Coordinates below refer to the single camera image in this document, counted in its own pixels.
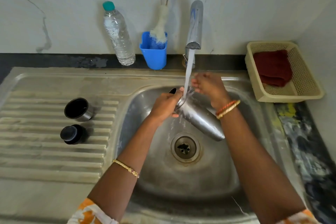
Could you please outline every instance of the forearm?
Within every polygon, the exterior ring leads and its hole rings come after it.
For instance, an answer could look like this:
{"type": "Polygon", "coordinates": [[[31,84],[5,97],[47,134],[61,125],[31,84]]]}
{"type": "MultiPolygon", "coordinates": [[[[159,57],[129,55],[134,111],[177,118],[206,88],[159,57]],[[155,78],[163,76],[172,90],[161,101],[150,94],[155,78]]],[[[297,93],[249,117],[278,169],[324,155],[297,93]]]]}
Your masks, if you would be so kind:
{"type": "MultiPolygon", "coordinates": [[[[157,127],[157,121],[147,117],[117,159],[140,173],[157,127]]],[[[113,163],[88,198],[112,219],[120,221],[136,182],[137,178],[134,175],[119,164],[113,163]]]]}
{"type": "Polygon", "coordinates": [[[261,223],[275,223],[305,208],[291,183],[251,132],[238,108],[221,119],[239,180],[261,223]]]}

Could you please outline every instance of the teal bottle cap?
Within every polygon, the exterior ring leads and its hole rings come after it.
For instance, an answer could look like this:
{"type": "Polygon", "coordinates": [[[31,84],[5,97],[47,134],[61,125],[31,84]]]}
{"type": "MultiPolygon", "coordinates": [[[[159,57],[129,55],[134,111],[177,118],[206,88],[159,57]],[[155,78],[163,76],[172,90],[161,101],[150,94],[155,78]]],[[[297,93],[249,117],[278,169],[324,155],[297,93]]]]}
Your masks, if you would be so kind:
{"type": "Polygon", "coordinates": [[[115,6],[113,2],[111,1],[106,1],[103,3],[103,8],[105,11],[113,11],[115,9],[115,6]]]}

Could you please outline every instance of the hand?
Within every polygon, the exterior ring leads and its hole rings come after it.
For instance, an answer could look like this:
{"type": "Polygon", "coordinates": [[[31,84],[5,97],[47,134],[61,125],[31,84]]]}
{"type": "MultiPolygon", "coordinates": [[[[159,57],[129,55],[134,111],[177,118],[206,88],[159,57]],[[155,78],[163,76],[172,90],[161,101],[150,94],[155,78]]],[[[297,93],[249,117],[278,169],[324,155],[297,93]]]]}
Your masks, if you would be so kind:
{"type": "Polygon", "coordinates": [[[148,117],[156,120],[159,125],[161,125],[162,122],[170,116],[178,117],[179,115],[173,112],[177,102],[183,95],[182,90],[183,87],[181,87],[180,90],[177,90],[175,94],[162,93],[161,96],[156,99],[148,117]]]}
{"type": "Polygon", "coordinates": [[[195,74],[195,79],[191,80],[191,85],[196,92],[209,96],[212,107],[217,111],[231,101],[218,74],[210,72],[197,73],[195,74]]]}

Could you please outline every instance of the sleeve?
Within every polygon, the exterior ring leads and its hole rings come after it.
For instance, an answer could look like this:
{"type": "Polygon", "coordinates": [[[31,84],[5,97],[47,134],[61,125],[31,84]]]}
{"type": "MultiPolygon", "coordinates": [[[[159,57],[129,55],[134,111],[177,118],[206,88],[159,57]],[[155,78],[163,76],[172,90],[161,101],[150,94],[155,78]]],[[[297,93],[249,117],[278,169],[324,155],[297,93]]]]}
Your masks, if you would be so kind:
{"type": "Polygon", "coordinates": [[[86,198],[69,219],[68,224],[118,224],[107,216],[94,202],[86,198]]]}
{"type": "Polygon", "coordinates": [[[278,222],[277,224],[319,224],[319,222],[314,218],[313,214],[306,209],[278,222]]]}

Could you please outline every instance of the chrome faucet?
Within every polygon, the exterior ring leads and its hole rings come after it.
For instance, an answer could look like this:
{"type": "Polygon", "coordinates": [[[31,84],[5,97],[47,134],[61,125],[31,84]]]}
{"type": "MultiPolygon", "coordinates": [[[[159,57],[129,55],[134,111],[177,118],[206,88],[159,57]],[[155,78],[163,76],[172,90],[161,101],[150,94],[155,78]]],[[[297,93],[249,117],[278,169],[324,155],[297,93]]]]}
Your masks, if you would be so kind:
{"type": "MultiPolygon", "coordinates": [[[[188,63],[189,50],[200,50],[202,43],[202,24],[203,24],[203,2],[195,0],[190,7],[190,25],[187,38],[187,44],[185,46],[185,67],[188,63]]],[[[192,68],[195,67],[195,58],[192,62],[192,68]]]]}

